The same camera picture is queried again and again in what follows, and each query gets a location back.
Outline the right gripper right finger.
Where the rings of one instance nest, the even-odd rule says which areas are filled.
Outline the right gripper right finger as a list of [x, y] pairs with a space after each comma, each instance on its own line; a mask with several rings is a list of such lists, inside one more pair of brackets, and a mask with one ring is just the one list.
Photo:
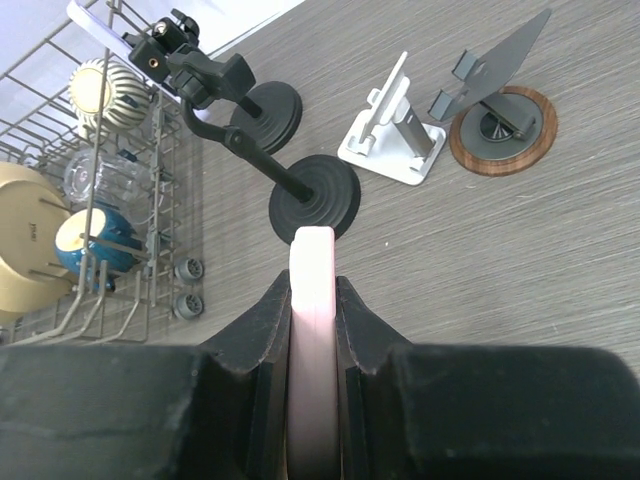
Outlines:
[[336, 287], [347, 479], [635, 479], [639, 383], [571, 346], [409, 341]]

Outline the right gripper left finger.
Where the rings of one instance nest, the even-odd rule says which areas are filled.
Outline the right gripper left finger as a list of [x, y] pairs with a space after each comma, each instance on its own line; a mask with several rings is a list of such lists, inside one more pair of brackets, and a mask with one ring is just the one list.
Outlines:
[[198, 346], [1, 351], [5, 479], [280, 479], [289, 275]]

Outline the pink phone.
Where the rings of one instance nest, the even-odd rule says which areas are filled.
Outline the pink phone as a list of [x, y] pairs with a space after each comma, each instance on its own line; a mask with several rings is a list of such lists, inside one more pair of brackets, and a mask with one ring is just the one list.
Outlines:
[[297, 230], [289, 255], [286, 455], [290, 479], [338, 479], [335, 239], [330, 227]]

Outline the black gooseneck phone stand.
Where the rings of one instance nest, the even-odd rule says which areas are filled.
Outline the black gooseneck phone stand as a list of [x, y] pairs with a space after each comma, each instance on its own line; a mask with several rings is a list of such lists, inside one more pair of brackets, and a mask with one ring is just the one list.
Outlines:
[[361, 200], [359, 179], [349, 165], [335, 156], [316, 154], [285, 168], [240, 128], [207, 123], [194, 111], [190, 101], [181, 99], [181, 114], [192, 133], [224, 145], [275, 183], [269, 219], [283, 242], [290, 244], [304, 226], [331, 227], [336, 237], [346, 233]]

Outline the wooden base phone stand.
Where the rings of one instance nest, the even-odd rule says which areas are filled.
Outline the wooden base phone stand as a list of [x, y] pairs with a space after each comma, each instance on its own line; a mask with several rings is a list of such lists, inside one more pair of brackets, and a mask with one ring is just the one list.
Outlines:
[[526, 170], [551, 149], [559, 121], [551, 100], [530, 87], [510, 83], [552, 15], [546, 8], [481, 56], [464, 50], [452, 75], [462, 83], [444, 90], [428, 114], [450, 121], [449, 147], [466, 170], [509, 176]]

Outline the black round-base phone stand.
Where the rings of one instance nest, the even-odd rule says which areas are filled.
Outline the black round-base phone stand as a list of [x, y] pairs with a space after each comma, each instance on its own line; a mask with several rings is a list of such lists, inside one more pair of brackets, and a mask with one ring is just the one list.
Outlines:
[[125, 33], [132, 50], [129, 60], [149, 79], [198, 111], [217, 100], [236, 105], [230, 124], [253, 138], [269, 154], [282, 149], [296, 133], [303, 114], [299, 93], [281, 81], [258, 85], [245, 58], [232, 55], [224, 62], [209, 58], [199, 48], [198, 23], [173, 9], [149, 33]]

